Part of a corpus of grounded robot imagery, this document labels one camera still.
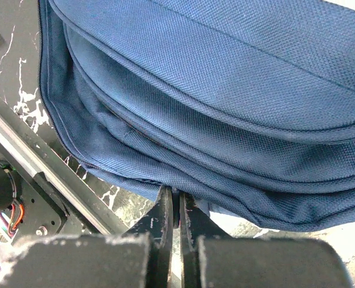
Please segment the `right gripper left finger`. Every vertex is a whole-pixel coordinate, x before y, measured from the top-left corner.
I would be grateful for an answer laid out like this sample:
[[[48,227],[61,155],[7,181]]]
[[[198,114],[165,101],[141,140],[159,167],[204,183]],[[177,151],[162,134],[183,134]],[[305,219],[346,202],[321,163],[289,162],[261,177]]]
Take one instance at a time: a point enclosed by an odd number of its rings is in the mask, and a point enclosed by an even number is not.
[[[162,186],[154,206],[122,235],[55,235],[7,258],[0,287],[171,287],[173,203]]]

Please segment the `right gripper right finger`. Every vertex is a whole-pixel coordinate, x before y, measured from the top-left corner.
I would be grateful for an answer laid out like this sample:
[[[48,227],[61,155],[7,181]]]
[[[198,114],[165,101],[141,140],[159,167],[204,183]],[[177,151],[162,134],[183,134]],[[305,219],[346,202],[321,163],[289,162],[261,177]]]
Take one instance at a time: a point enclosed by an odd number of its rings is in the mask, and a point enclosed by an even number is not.
[[[352,287],[337,252],[309,238],[235,238],[180,193],[183,287]]]

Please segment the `navy blue student backpack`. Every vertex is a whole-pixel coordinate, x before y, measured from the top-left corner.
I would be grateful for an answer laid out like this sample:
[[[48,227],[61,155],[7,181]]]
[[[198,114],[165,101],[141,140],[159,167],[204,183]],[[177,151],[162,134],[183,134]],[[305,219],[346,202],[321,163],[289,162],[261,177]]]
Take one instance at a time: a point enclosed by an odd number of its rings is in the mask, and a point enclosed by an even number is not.
[[[355,222],[355,10],[40,1],[40,94],[94,176],[262,228]]]

